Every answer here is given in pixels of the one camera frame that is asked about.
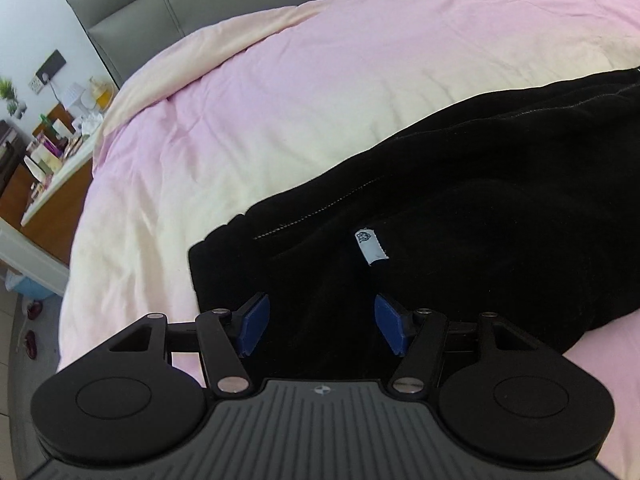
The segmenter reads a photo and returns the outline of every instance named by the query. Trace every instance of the black garment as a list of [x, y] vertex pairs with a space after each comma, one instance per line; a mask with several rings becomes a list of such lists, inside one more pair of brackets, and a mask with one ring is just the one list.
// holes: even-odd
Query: black garment
[[[388, 260], [368, 266], [354, 233]], [[190, 250], [201, 310], [258, 290], [263, 377], [388, 378], [382, 292], [495, 311], [559, 351], [640, 306], [640, 72], [485, 94], [253, 206]]]

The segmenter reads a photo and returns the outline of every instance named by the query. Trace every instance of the blue gripper pad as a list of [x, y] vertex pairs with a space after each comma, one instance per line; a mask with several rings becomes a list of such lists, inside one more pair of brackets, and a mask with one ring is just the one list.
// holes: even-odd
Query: blue gripper pad
[[395, 355], [404, 356], [409, 348], [409, 337], [404, 331], [402, 315], [380, 295], [374, 300], [376, 324]]
[[269, 297], [264, 295], [244, 316], [240, 335], [236, 340], [236, 351], [239, 357], [247, 357], [254, 351], [269, 324], [270, 310]]

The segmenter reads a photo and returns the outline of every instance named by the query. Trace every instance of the white wall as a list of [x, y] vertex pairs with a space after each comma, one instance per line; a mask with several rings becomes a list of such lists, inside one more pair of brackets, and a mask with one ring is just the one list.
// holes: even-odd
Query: white wall
[[[90, 76], [108, 73], [65, 0], [0, 2], [0, 75], [12, 79], [18, 97], [27, 103], [24, 117], [14, 123], [30, 134], [40, 123], [40, 114], [46, 115], [57, 104], [49, 88], [36, 95], [27, 86], [55, 49], [66, 59], [53, 78], [57, 91], [74, 81], [87, 86]], [[0, 102], [0, 119], [7, 117], [6, 105]]]

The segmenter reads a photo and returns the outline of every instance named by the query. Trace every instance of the bed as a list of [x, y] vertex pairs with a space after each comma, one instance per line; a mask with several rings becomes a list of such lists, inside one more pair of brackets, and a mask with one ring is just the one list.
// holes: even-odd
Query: bed
[[[72, 248], [60, 367], [148, 312], [193, 320], [187, 250], [260, 200], [475, 95], [640, 65], [640, 0], [68, 2], [121, 90]], [[567, 357], [616, 403], [601, 462], [640, 478], [640, 314]], [[190, 356], [174, 365], [198, 377]]]

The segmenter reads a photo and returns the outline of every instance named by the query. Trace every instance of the potted plant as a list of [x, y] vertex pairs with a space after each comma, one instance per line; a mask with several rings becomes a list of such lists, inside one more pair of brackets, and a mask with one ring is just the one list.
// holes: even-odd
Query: potted plant
[[18, 94], [10, 79], [0, 78], [0, 98], [6, 101], [6, 110], [11, 117], [22, 118], [27, 105], [18, 101]]

